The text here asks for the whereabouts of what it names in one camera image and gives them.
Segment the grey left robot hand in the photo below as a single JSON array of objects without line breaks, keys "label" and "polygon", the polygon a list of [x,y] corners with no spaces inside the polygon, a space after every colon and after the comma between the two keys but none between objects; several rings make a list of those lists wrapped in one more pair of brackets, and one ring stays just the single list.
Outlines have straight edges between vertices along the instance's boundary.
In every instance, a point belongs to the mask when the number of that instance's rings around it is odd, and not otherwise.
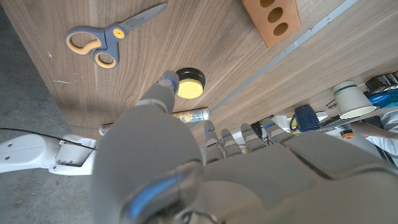
[{"label": "grey left robot hand", "polygon": [[208,154],[173,117],[179,78],[165,72],[111,126],[93,164],[95,223],[396,223],[397,169],[319,132],[299,136],[263,121],[248,148]]}]

